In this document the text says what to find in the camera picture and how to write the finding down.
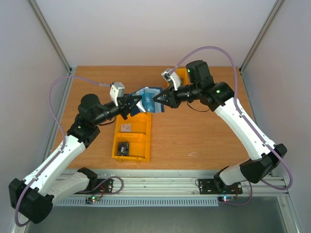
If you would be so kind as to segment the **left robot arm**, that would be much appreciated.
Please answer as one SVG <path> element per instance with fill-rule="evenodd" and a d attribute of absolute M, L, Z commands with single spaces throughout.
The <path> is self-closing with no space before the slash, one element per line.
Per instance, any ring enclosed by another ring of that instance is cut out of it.
<path fill-rule="evenodd" d="M 102 105 L 95 94 L 82 97 L 79 113 L 55 151 L 23 180 L 14 179 L 10 182 L 10 203 L 15 209 L 17 226 L 26 225 L 19 222 L 19 214 L 37 224 L 49 215 L 59 201 L 76 193 L 93 193 L 98 189 L 97 174 L 85 167 L 57 185 L 54 182 L 71 161 L 95 140 L 100 133 L 100 124 L 118 115 L 126 119 L 140 100 L 140 95 L 127 95 L 118 97 L 116 102 Z"/>

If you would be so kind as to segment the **blue credit card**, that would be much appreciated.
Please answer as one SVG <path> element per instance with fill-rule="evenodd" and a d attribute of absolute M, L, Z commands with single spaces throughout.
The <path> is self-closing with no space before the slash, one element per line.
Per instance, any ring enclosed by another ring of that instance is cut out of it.
<path fill-rule="evenodd" d="M 155 97 L 155 93 L 151 90 L 145 89 L 142 92 L 142 105 L 146 112 L 155 113 L 156 106 L 153 98 Z"/>

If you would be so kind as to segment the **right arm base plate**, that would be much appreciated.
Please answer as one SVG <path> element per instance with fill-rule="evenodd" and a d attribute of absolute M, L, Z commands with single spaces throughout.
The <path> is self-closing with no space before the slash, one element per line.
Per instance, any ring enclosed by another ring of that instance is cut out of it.
<path fill-rule="evenodd" d="M 233 183 L 232 185 L 225 186 L 222 191 L 219 191 L 214 184 L 213 179 L 196 179 L 195 184 L 199 188 L 199 192 L 201 195 L 207 194 L 217 194 L 217 195 L 234 195 L 234 194 L 242 194 L 242 185 L 241 183 Z"/>

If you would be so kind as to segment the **blue card holder wallet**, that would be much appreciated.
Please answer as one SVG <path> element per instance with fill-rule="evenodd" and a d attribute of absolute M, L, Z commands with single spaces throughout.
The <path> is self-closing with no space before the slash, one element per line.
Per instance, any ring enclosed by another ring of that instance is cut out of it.
<path fill-rule="evenodd" d="M 141 100 L 134 106 L 130 116 L 139 113 L 164 113 L 164 105 L 154 101 L 154 97 L 163 91 L 162 87 L 144 87 L 129 96 L 141 96 Z"/>

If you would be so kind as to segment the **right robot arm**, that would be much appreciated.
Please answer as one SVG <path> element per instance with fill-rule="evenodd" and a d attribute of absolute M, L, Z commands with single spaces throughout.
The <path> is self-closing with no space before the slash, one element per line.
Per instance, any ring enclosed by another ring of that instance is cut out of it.
<path fill-rule="evenodd" d="M 215 112 L 234 132 L 246 149 L 249 159 L 235 166 L 227 166 L 214 175 L 214 186 L 219 193 L 232 184 L 249 181 L 258 183 L 273 171 L 280 158 L 287 153 L 283 144 L 269 139 L 242 108 L 235 93 L 225 82 L 215 83 L 208 65 L 203 60 L 186 65 L 190 84 L 182 85 L 179 76 L 170 68 L 162 72 L 169 86 L 154 97 L 154 101 L 178 108 L 182 102 L 199 100 Z"/>

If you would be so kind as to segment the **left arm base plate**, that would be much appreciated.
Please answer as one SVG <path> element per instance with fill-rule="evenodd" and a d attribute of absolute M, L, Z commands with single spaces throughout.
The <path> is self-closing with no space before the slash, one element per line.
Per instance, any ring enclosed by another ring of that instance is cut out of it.
<path fill-rule="evenodd" d="M 92 181 L 91 184 L 87 186 L 85 190 L 80 192 L 76 192 L 75 194 L 98 194 L 98 193 L 112 193 L 113 188 L 113 179 L 97 179 L 96 181 Z"/>

